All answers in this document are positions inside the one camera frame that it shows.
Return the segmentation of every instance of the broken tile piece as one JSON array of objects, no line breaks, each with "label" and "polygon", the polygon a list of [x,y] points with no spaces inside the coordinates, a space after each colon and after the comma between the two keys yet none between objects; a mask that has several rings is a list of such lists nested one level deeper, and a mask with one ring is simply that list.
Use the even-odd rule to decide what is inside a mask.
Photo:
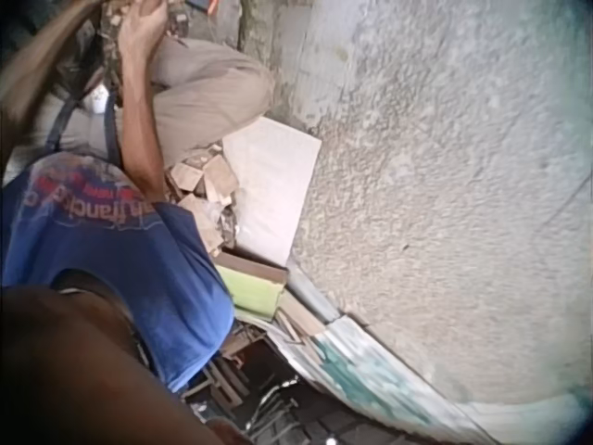
[{"label": "broken tile piece", "polygon": [[214,187],[220,196],[219,201],[229,197],[239,187],[233,170],[221,155],[215,156],[204,166],[204,177],[207,181],[206,194],[208,195],[208,181],[210,181],[210,186]]},{"label": "broken tile piece", "polygon": [[193,192],[204,173],[201,170],[180,162],[173,166],[170,170],[170,175],[179,188],[186,192]]},{"label": "broken tile piece", "polygon": [[206,252],[213,252],[224,242],[217,225],[210,220],[199,198],[188,195],[179,202],[179,206],[191,211],[194,215],[197,232],[204,243]]}]

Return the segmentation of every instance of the person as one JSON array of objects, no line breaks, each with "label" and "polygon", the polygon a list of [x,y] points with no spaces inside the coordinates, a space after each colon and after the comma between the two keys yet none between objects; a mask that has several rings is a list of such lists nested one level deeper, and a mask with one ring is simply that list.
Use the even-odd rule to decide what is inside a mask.
[{"label": "person", "polygon": [[[163,175],[265,112],[272,81],[229,48],[163,39],[167,2],[142,3],[119,35],[122,169],[79,109],[61,151],[36,158],[54,96],[10,162],[33,159],[2,191],[3,430],[26,419],[21,437],[219,443],[172,393],[220,347],[233,303]],[[150,79],[167,87],[154,99]]]}]

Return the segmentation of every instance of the fabric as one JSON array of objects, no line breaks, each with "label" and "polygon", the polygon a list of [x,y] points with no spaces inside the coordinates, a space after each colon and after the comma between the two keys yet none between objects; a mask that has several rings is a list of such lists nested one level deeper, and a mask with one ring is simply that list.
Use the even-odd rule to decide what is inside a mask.
[{"label": "fabric", "polygon": [[79,270],[132,314],[158,377],[176,391],[221,346],[233,303],[190,212],[150,204],[117,167],[57,153],[2,192],[3,286]]},{"label": "fabric", "polygon": [[[231,48],[191,39],[180,44],[168,37],[155,56],[152,80],[165,87],[154,97],[154,111],[166,167],[253,122],[270,107],[274,87],[264,67]],[[13,152],[6,181],[43,155],[62,105],[53,95],[45,98],[31,133]],[[121,133],[121,110],[116,123]],[[103,115],[74,110],[60,147],[107,160]]]}]

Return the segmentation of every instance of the dark skin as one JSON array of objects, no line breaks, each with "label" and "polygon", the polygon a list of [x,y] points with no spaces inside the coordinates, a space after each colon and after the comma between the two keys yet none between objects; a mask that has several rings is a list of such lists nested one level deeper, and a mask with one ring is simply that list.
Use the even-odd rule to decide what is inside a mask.
[{"label": "dark skin", "polygon": [[[164,198],[163,166],[147,73],[167,14],[159,0],[141,3],[120,34],[121,149],[124,170],[154,202]],[[140,363],[131,316],[110,289],[75,272],[57,281],[54,288],[2,288],[0,387],[8,443],[248,443],[229,426],[203,425]],[[55,290],[65,287],[86,290]]]}]

